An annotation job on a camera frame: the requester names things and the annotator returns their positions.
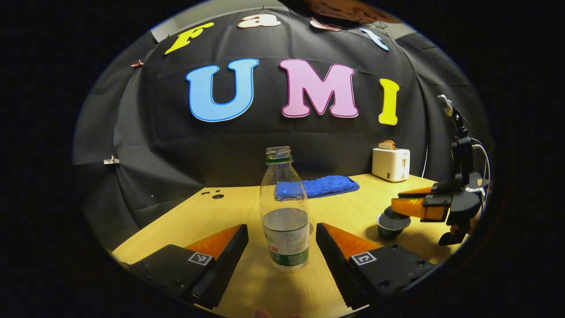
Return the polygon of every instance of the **letter m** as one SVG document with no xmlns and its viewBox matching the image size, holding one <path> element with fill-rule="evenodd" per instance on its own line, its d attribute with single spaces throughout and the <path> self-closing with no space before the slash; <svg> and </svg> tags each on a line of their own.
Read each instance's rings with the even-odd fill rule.
<svg viewBox="0 0 565 318">
<path fill-rule="evenodd" d="M 288 76 L 288 104 L 282 108 L 283 115 L 304 117 L 310 114 L 310 108 L 304 103 L 304 92 L 319 115 L 325 112 L 332 94 L 334 104 L 329 107 L 332 115 L 356 117 L 359 114 L 353 99 L 351 78 L 355 71 L 351 67 L 333 64 L 325 79 L 321 80 L 304 60 L 285 59 L 279 66 L 286 70 Z"/>
</svg>

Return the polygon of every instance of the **yellow letter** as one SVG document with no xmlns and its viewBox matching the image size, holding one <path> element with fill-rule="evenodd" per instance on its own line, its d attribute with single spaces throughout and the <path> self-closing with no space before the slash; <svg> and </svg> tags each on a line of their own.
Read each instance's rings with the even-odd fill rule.
<svg viewBox="0 0 565 318">
<path fill-rule="evenodd" d="M 381 79 L 379 82 L 385 91 L 383 112 L 379 115 L 379 122 L 381 124 L 396 125 L 398 122 L 396 117 L 396 92 L 398 92 L 400 87 L 397 83 L 388 79 Z"/>
<path fill-rule="evenodd" d="M 202 24 L 199 27 L 196 27 L 194 29 L 190 29 L 186 32 L 179 34 L 178 39 L 175 41 L 173 46 L 165 52 L 165 55 L 187 45 L 188 43 L 190 43 L 190 41 L 188 40 L 189 38 L 195 38 L 195 37 L 199 36 L 200 33 L 202 33 L 202 30 L 204 28 L 210 28 L 212 25 L 214 25 L 214 22 L 209 22 L 209 23 Z"/>
</svg>

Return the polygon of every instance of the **wooden table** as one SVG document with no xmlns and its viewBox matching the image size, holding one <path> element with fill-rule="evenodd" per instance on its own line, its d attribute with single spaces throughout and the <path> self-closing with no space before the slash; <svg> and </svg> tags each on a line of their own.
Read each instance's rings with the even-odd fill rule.
<svg viewBox="0 0 565 318">
<path fill-rule="evenodd" d="M 236 224 L 247 224 L 249 243 L 245 248 L 220 305 L 213 312 L 225 317 L 249 318 L 253 308 L 263 307 L 273 318 L 299 313 L 302 317 L 341 317 L 353 312 L 345 306 L 315 240 L 315 226 L 325 222 L 381 244 L 376 217 L 399 192 L 429 187 L 434 181 L 410 176 L 390 183 L 372 174 L 352 176 L 360 189 L 340 195 L 310 199 L 310 261 L 298 273 L 285 274 L 271 264 L 259 218 L 259 186 L 205 188 L 143 228 L 112 254 L 128 264 L 135 263 L 167 244 L 187 246 Z M 212 196 L 223 194 L 221 199 Z M 445 223 L 419 222 L 411 225 L 394 242 L 437 264 L 459 246 L 439 246 L 440 236 L 449 231 Z"/>
</svg>

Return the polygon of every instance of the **person's hair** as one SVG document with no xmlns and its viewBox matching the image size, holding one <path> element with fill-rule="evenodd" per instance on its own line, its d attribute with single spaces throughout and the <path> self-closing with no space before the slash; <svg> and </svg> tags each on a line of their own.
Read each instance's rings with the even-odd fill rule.
<svg viewBox="0 0 565 318">
<path fill-rule="evenodd" d="M 329 25 L 331 27 L 339 27 L 342 29 L 353 29 L 363 26 L 361 23 L 351 20 L 331 18 L 329 16 L 316 14 L 310 10 L 309 5 L 304 0 L 277 0 L 284 4 L 290 11 L 305 16 L 307 18 L 314 18 L 316 21 Z"/>
</svg>

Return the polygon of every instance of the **blue towel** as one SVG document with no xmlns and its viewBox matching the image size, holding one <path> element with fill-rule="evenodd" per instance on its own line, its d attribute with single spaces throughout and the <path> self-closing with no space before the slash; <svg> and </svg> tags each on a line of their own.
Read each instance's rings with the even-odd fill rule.
<svg viewBox="0 0 565 318">
<path fill-rule="evenodd" d="M 304 188 L 309 199 L 315 197 L 342 194 L 359 189 L 359 183 L 341 175 L 329 175 L 312 181 L 304 181 Z M 295 182 L 280 182 L 275 187 L 276 200 L 284 200 L 292 196 L 297 184 Z"/>
</svg>

